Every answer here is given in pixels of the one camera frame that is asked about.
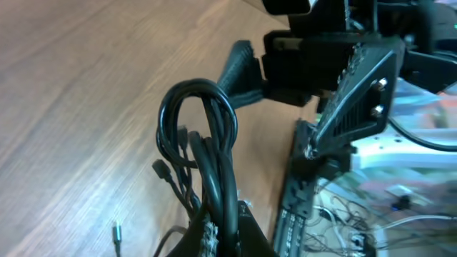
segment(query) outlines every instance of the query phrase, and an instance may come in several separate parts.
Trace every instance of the metal screw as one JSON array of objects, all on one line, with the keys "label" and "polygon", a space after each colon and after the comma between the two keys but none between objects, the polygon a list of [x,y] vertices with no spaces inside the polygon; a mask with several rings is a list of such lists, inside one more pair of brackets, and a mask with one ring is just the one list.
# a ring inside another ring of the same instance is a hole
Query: metal screw
[{"label": "metal screw", "polygon": [[377,91],[380,91],[380,92],[384,91],[384,89],[386,88],[386,85],[387,85],[387,79],[382,78],[381,80],[373,81],[373,83],[371,83],[371,85]]},{"label": "metal screw", "polygon": [[384,106],[378,105],[375,108],[371,109],[371,115],[375,118],[381,117],[384,111]]}]

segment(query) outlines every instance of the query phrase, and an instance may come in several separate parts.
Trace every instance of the cable connector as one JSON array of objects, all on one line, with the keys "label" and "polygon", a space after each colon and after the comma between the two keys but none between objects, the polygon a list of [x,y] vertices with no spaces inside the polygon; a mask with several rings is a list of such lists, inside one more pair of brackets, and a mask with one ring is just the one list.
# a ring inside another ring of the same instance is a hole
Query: cable connector
[{"label": "cable connector", "polygon": [[169,181],[171,178],[171,171],[168,165],[166,165],[164,160],[158,159],[152,163],[152,169],[157,173],[160,179],[165,179]]},{"label": "cable connector", "polygon": [[187,128],[185,126],[178,127],[178,143],[181,149],[187,149]]},{"label": "cable connector", "polygon": [[116,221],[112,228],[113,231],[113,243],[116,251],[116,257],[121,257],[121,242],[122,242],[122,230],[121,224]]}]

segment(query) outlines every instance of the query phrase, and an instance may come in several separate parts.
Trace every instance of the wood grain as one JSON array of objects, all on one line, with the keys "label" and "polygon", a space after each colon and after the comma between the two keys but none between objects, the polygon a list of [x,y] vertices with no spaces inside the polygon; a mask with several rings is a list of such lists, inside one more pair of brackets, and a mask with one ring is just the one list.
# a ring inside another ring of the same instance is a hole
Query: wood grain
[{"label": "wood grain", "polygon": [[[0,1],[0,256],[151,256],[184,209],[151,162],[161,98],[217,79],[233,42],[283,28],[242,1]],[[207,134],[198,101],[180,124]],[[271,236],[298,117],[264,101],[237,111],[241,197]],[[179,239],[173,236],[167,252]]]}]

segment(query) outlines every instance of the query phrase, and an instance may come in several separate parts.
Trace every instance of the black plastic mount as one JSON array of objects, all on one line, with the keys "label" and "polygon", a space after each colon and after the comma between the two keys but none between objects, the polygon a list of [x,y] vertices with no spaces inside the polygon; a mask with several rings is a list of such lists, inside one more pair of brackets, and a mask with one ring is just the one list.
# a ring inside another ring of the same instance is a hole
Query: black plastic mount
[{"label": "black plastic mount", "polygon": [[332,181],[351,170],[351,154],[355,153],[351,145],[320,158],[305,157],[304,150],[313,127],[307,121],[296,124],[273,240],[274,250],[280,256],[301,255],[306,219],[313,213],[318,177]]},{"label": "black plastic mount", "polygon": [[316,179],[303,179],[302,167],[296,165],[296,160],[303,155],[303,142],[309,137],[308,133],[308,123],[298,121],[273,238],[274,250],[280,257],[301,256],[305,221],[312,214]]}]

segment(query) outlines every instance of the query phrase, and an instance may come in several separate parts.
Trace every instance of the white cable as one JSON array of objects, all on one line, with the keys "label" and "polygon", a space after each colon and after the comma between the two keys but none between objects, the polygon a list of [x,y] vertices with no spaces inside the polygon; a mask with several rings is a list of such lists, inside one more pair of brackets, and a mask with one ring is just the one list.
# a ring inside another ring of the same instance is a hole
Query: white cable
[{"label": "white cable", "polygon": [[325,211],[326,213],[328,213],[328,215],[330,216],[331,222],[333,224],[333,231],[335,232],[335,236],[337,237],[338,241],[340,242],[341,249],[343,250],[344,256],[348,256],[348,253],[346,252],[346,249],[347,249],[346,244],[344,243],[343,237],[338,232],[338,229],[336,227],[335,216],[333,215],[333,213],[330,210],[328,210],[327,208],[324,208],[321,206],[313,206],[313,207],[315,209],[322,210],[322,211]]},{"label": "white cable", "polygon": [[456,220],[456,217],[439,216],[439,215],[418,215],[418,216],[408,217],[408,218],[401,219],[399,221],[392,222],[386,226],[375,229],[375,231],[381,230],[381,229],[393,228],[395,226],[399,226],[404,223],[408,223],[411,221],[417,221],[417,220],[421,220],[421,219],[441,219],[441,220],[452,221],[452,220]]}]

